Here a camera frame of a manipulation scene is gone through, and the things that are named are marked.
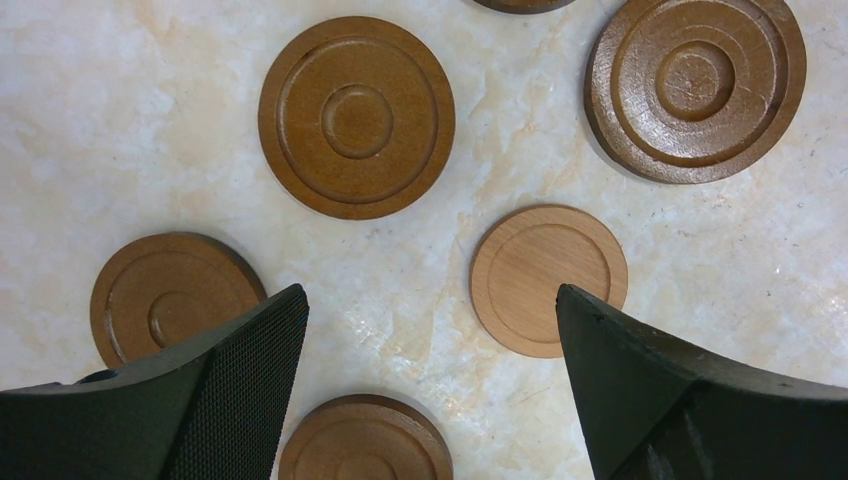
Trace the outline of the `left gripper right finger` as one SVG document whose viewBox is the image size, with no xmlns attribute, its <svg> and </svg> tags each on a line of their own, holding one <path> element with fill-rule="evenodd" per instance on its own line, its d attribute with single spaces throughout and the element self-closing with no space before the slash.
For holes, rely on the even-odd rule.
<svg viewBox="0 0 848 480">
<path fill-rule="evenodd" d="M 598 479 L 843 479 L 847 391 L 720 356 L 573 285 L 556 315 Z"/>
</svg>

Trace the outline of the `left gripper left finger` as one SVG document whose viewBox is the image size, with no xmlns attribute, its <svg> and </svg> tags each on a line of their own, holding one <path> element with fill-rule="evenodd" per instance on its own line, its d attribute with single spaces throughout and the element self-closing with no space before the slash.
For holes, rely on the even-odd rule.
<svg viewBox="0 0 848 480">
<path fill-rule="evenodd" d="M 268 478 L 308 316 L 294 284 L 125 366 L 3 391 L 2 477 Z"/>
</svg>

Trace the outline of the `dark wooden coaster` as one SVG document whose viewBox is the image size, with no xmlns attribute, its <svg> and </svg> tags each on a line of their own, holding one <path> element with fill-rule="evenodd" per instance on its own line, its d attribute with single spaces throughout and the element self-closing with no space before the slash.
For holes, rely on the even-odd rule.
<svg viewBox="0 0 848 480">
<path fill-rule="evenodd" d="M 293 431 L 280 479 L 452 479 L 439 429 L 412 406 L 381 395 L 330 400 Z"/>
<path fill-rule="evenodd" d="M 474 2 L 502 13 L 534 15 L 563 8 L 574 0 L 474 0 Z"/>
<path fill-rule="evenodd" d="M 431 50 L 393 23 L 318 23 L 279 53 L 258 108 L 260 143 L 279 183 L 346 220 L 398 212 L 424 195 L 452 150 L 455 105 Z"/>
<path fill-rule="evenodd" d="M 806 74 L 784 1 L 627 1 L 593 45 L 584 107 L 622 167 L 666 184 L 709 183 L 778 143 Z"/>
<path fill-rule="evenodd" d="M 264 301 L 259 277 L 234 249 L 207 235 L 137 239 L 101 269 L 90 298 L 92 336 L 118 368 L 213 329 Z"/>
</svg>

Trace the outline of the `light wooden coaster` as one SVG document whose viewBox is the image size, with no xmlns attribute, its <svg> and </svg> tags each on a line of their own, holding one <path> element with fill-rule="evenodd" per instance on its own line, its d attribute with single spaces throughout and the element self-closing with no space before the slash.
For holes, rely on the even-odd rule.
<svg viewBox="0 0 848 480">
<path fill-rule="evenodd" d="M 506 215 L 483 236 L 470 266 L 469 292 L 482 328 L 505 348 L 533 358 L 563 354 L 556 317 L 563 284 L 616 308 L 629 286 L 617 238 L 570 206 L 534 205 Z"/>
</svg>

